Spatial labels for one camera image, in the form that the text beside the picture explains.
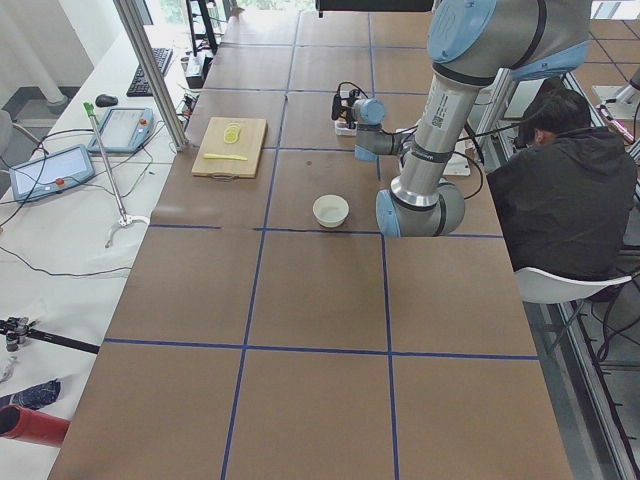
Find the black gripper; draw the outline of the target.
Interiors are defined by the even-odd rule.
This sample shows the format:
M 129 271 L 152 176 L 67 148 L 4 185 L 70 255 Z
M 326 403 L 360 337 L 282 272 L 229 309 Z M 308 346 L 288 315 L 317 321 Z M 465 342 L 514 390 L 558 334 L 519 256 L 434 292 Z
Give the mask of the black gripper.
M 349 102 L 341 103 L 341 119 L 347 129 L 355 129 L 357 122 L 353 113 L 353 104 Z

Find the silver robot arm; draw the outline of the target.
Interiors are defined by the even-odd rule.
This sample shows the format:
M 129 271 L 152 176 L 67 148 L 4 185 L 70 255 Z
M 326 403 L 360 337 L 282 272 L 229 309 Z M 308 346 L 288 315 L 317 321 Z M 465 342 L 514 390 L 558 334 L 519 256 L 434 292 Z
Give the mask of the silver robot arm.
M 355 156 L 396 155 L 401 173 L 376 196 L 380 232 L 388 237 L 448 234 L 461 223 L 465 200 L 443 173 L 480 90 L 501 69 L 514 80 L 570 72 L 586 59 L 588 1 L 443 1 L 435 10 L 427 50 L 434 76 L 412 136 L 386 134 L 375 98 L 353 104 Z

